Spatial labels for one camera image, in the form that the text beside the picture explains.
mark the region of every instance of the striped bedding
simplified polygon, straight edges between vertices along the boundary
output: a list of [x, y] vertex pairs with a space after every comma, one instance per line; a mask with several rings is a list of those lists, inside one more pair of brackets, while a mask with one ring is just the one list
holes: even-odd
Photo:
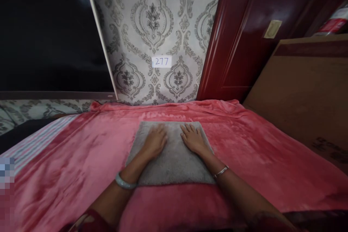
[[4, 152], [0, 155], [0, 158], [14, 158], [14, 176], [16, 176], [21, 169], [50, 144], [61, 130], [78, 116], [69, 115], [51, 122]]

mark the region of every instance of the bed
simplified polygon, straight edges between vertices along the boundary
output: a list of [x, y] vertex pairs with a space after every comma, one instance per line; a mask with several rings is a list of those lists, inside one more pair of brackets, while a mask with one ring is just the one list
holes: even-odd
[[[348, 210], [348, 177], [237, 100], [157, 106], [92, 103], [3, 153], [14, 158], [7, 193], [12, 231], [59, 231], [125, 165], [141, 121], [199, 121], [215, 154], [281, 212]], [[199, 231], [241, 225], [215, 185], [139, 187], [119, 231]]]

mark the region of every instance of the skin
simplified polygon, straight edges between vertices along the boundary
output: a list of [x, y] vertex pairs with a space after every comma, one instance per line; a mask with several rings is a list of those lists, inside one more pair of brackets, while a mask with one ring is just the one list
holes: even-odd
[[[137, 183], [146, 165], [162, 152], [167, 142], [166, 134], [162, 124], [152, 128], [140, 152], [121, 171], [121, 179], [129, 184]], [[116, 228], [132, 194], [133, 190], [123, 189], [113, 180], [89, 208], [98, 212], [111, 227]]]
[[[182, 125], [181, 129], [184, 144], [203, 160], [212, 175], [219, 173], [225, 164], [211, 153], [203, 141], [200, 129], [195, 129], [192, 124]], [[125, 182], [137, 183], [146, 165], [162, 152], [167, 142], [166, 132], [162, 124], [150, 130], [141, 151], [120, 173]], [[271, 203], [231, 169], [219, 175], [216, 182], [228, 201], [242, 213], [246, 222], [250, 222], [257, 213], [266, 211], [293, 227]], [[98, 212], [111, 227], [116, 228], [132, 193], [132, 190], [125, 190], [118, 186], [116, 181], [112, 181], [90, 208]]]

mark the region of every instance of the red door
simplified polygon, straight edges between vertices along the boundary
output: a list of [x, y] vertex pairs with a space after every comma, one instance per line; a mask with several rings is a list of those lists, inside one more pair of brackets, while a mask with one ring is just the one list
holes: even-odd
[[[244, 100], [280, 39], [312, 34], [343, 0], [219, 0], [197, 100]], [[271, 20], [282, 25], [263, 38]]]

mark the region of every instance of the red and white package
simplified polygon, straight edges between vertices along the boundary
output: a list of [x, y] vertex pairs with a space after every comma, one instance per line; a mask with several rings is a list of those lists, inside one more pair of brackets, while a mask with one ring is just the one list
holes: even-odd
[[348, 20], [348, 4], [338, 9], [313, 36], [335, 34]]

